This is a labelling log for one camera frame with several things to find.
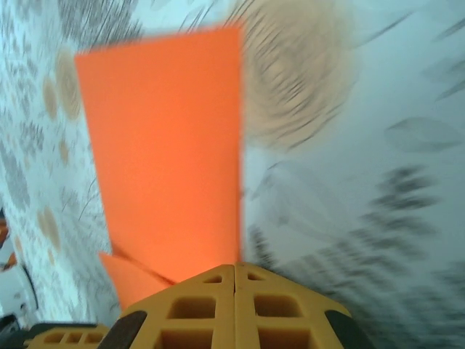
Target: yellow plastic part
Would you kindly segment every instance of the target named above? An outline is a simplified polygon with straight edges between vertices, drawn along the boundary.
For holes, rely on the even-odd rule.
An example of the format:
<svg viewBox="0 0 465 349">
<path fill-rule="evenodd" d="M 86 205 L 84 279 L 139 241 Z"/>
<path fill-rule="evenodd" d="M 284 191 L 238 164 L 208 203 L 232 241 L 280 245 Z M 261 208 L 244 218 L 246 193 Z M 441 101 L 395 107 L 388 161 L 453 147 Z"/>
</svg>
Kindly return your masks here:
<svg viewBox="0 0 465 349">
<path fill-rule="evenodd" d="M 100 349 L 343 349 L 327 310 L 350 316 L 337 302 L 268 270 L 222 265 L 128 307 Z M 99 343 L 86 338 L 106 331 L 53 329 L 29 349 L 94 349 Z"/>
<path fill-rule="evenodd" d="M 108 327 L 55 327 L 25 342 L 28 349 L 95 349 Z"/>
<path fill-rule="evenodd" d="M 235 266 L 236 348 L 343 349 L 326 318 L 342 305 L 268 270 Z"/>
<path fill-rule="evenodd" d="M 222 265 L 127 308 L 147 313 L 131 348 L 234 349 L 234 266 Z"/>
</svg>

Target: orange card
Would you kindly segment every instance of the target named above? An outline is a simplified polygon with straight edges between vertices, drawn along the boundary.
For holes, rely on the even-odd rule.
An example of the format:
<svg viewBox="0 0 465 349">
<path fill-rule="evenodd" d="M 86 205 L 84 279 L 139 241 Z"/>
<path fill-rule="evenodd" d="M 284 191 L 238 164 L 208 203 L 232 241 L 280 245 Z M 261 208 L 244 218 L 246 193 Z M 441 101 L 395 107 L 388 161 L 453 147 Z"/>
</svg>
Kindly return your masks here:
<svg viewBox="0 0 465 349">
<path fill-rule="evenodd" d="M 173 281 L 239 256 L 239 28 L 76 57 L 111 240 Z"/>
</svg>

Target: blurry background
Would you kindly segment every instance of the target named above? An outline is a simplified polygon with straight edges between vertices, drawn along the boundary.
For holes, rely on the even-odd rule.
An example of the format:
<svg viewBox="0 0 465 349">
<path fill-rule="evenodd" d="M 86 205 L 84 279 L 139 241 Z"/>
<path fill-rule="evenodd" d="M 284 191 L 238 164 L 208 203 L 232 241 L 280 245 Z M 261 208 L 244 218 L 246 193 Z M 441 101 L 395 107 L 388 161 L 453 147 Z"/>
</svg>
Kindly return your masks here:
<svg viewBox="0 0 465 349">
<path fill-rule="evenodd" d="M 269 131 L 286 96 L 313 93 L 326 109 L 310 103 L 299 114 L 321 127 L 295 133 L 289 119 L 254 135 L 265 142 L 247 142 L 246 259 L 341 301 L 379 348 L 465 348 L 465 2 L 346 1 L 347 35 L 337 36 L 339 17 L 311 11 L 320 1 L 289 1 L 289 13 L 309 9 L 295 26 L 256 1 L 274 25 L 264 30 L 281 40 L 258 56 L 270 42 L 250 32 L 245 117 Z M 256 13 L 238 5 L 1 1 L 0 202 L 39 320 L 111 325 L 119 312 L 97 257 L 110 245 L 73 55 L 230 16 L 253 24 Z M 319 36 L 304 35 L 312 25 Z M 293 43 L 308 53 L 286 55 Z M 346 74 L 342 84 L 334 71 Z M 262 100 L 272 111 L 257 107 Z M 270 148 L 273 135 L 286 145 L 309 139 L 282 152 Z"/>
</svg>

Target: gray leaf print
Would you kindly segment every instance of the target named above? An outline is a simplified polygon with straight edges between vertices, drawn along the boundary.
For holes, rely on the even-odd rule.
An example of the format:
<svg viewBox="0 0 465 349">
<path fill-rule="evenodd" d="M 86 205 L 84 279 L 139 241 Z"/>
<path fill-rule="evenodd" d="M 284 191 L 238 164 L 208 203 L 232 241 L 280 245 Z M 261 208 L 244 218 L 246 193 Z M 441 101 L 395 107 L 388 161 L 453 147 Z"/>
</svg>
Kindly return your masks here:
<svg viewBox="0 0 465 349">
<path fill-rule="evenodd" d="M 21 20 L 29 20 L 29 15 L 42 13 L 42 0 L 15 0 L 16 13 Z"/>
<path fill-rule="evenodd" d="M 136 0 L 58 0 L 62 32 L 80 48 L 131 41 L 142 35 L 141 25 L 132 21 Z"/>
<path fill-rule="evenodd" d="M 465 14 L 463 0 L 433 0 L 420 9 L 420 14 L 426 15 L 429 20 L 450 25 L 456 23 Z"/>
<path fill-rule="evenodd" d="M 457 92 L 465 91 L 465 80 L 459 82 L 457 85 L 452 86 L 450 89 L 444 91 L 438 97 L 438 100 L 443 100 L 444 98 L 450 97 Z"/>
<path fill-rule="evenodd" d="M 436 37 L 436 41 L 443 40 L 455 33 L 458 33 L 463 28 L 465 28 L 465 17 L 459 20 L 457 23 L 454 23 L 451 27 L 447 28 L 440 35 L 438 35 Z"/>
<path fill-rule="evenodd" d="M 331 242 L 350 226 L 340 200 L 310 169 L 282 161 L 264 174 L 252 201 L 276 228 Z"/>
<path fill-rule="evenodd" d="M 152 9 L 162 9 L 165 7 L 171 0 L 152 0 L 150 5 Z"/>
<path fill-rule="evenodd" d="M 429 178 L 423 170 L 423 166 L 409 165 L 387 173 L 379 186 L 381 194 L 385 194 L 385 182 L 395 193 L 425 189 L 435 180 L 412 182 L 415 177 Z M 430 342 L 424 330 L 434 337 L 432 345 L 465 348 L 464 339 L 453 336 L 465 326 L 465 262 L 438 278 L 430 274 L 434 288 L 413 287 L 405 292 L 405 281 L 419 271 L 417 262 L 428 257 L 421 242 L 440 238 L 440 232 L 410 213 L 402 216 L 376 210 L 369 216 L 368 229 L 354 230 L 335 245 L 285 262 L 275 272 L 342 302 L 361 327 L 382 343 L 377 348 L 436 348 L 424 345 Z"/>
<path fill-rule="evenodd" d="M 15 155 L 7 152 L 2 142 L 0 142 L 0 157 L 5 167 L 8 191 L 13 204 L 18 209 L 25 210 L 31 204 L 31 198 L 24 172 L 18 164 Z"/>
<path fill-rule="evenodd" d="M 4 61 L 4 67 L 8 75 L 9 83 L 14 89 L 15 103 L 19 105 L 20 110 L 24 113 L 25 117 L 28 118 L 31 112 L 31 100 L 37 92 L 35 84 L 37 67 L 29 58 L 31 54 L 31 43 L 28 41 L 25 34 L 20 43 L 20 51 L 23 57 L 7 57 Z"/>
<path fill-rule="evenodd" d="M 1 46 L 3 52 L 12 53 L 17 47 L 16 33 L 15 33 L 15 20 L 11 9 L 8 7 L 8 3 L 3 1 L 0 7 L 0 34 L 1 34 Z"/>
<path fill-rule="evenodd" d="M 379 185 L 382 195 L 372 200 L 371 203 L 388 212 L 412 211 L 436 204 L 439 199 L 424 192 L 436 182 L 430 177 L 420 175 L 423 170 L 422 166 L 409 166 L 400 167 L 390 172 L 388 178 Z M 407 220 L 387 220 L 388 224 L 379 219 L 380 217 L 377 214 L 365 216 L 366 219 L 372 222 L 381 223 L 383 229 L 399 228 L 405 226 L 407 222 L 410 222 L 407 223 L 407 226 L 415 225 L 412 222 L 412 217 Z M 424 226 L 419 230 L 423 233 L 428 231 Z"/>
<path fill-rule="evenodd" d="M 212 0 L 210 5 L 201 6 L 190 11 L 185 19 L 182 21 L 182 24 L 179 28 L 179 31 L 190 32 L 196 28 L 200 28 L 204 25 L 208 25 L 211 21 L 209 15 L 217 8 L 219 5 L 218 0 Z"/>
<path fill-rule="evenodd" d="M 407 20 L 413 11 L 357 8 L 355 47 L 366 45 L 396 28 Z"/>
<path fill-rule="evenodd" d="M 443 100 L 465 90 L 465 53 L 456 58 L 447 57 L 423 71 L 423 75 L 431 82 L 447 83 L 449 89 L 439 95 Z"/>
<path fill-rule="evenodd" d="M 33 122 L 21 123 L 20 146 L 24 153 L 36 156 L 37 151 L 42 151 L 44 146 L 44 133 L 42 127 Z"/>
<path fill-rule="evenodd" d="M 355 47 L 361 47 L 363 45 L 366 45 L 376 40 L 380 36 L 383 36 L 385 33 L 390 31 L 391 29 L 394 29 L 395 27 L 397 27 L 399 24 L 401 24 L 404 20 L 409 18 L 411 15 L 412 15 L 412 12 L 406 13 L 405 15 L 397 18 L 396 20 L 394 20 L 393 22 L 391 22 L 390 24 L 386 25 L 385 27 L 381 29 L 378 29 L 374 32 L 367 32 L 364 35 L 361 35 L 358 42 L 355 44 Z"/>
<path fill-rule="evenodd" d="M 273 270 L 276 259 L 273 256 L 262 229 L 256 225 L 248 227 L 256 264 L 264 269 Z"/>
<path fill-rule="evenodd" d="M 456 147 L 463 135 L 441 121 L 413 117 L 402 120 L 384 132 L 386 141 L 406 153 L 437 153 Z"/>
<path fill-rule="evenodd" d="M 60 200 L 62 204 L 61 212 L 69 209 L 73 213 L 76 213 L 79 210 L 79 197 L 75 190 L 66 187 L 61 188 Z"/>
<path fill-rule="evenodd" d="M 2 120 L 2 122 L 0 123 L 0 127 L 2 127 L 3 130 L 3 120 L 7 120 L 9 123 L 13 122 L 12 111 L 10 109 L 7 109 L 6 107 L 3 107 L 0 112 L 0 120 Z"/>
</svg>

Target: black plastic piece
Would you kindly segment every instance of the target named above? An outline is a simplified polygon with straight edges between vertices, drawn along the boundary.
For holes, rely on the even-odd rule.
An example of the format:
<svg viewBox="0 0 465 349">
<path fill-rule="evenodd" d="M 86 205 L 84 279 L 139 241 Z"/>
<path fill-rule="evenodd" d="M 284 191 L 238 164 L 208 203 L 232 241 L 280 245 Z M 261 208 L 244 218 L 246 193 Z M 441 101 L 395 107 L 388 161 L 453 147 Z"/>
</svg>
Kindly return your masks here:
<svg viewBox="0 0 465 349">
<path fill-rule="evenodd" d="M 29 331 L 21 329 L 13 332 L 5 341 L 0 342 L 0 349 L 24 349 L 25 340 L 32 340 L 35 336 L 55 327 L 97 327 L 96 324 L 82 324 L 77 322 L 44 322 L 31 327 Z"/>
<path fill-rule="evenodd" d="M 328 310 L 325 315 L 344 349 L 375 349 L 353 318 L 336 310 Z"/>
<path fill-rule="evenodd" d="M 147 313 L 139 310 L 117 320 L 97 349 L 129 349 L 144 324 Z"/>
<path fill-rule="evenodd" d="M 19 330 L 20 325 L 18 324 L 14 315 L 8 315 L 3 318 L 0 318 L 0 342 L 8 338 L 11 335 L 11 333 L 17 332 Z"/>
</svg>

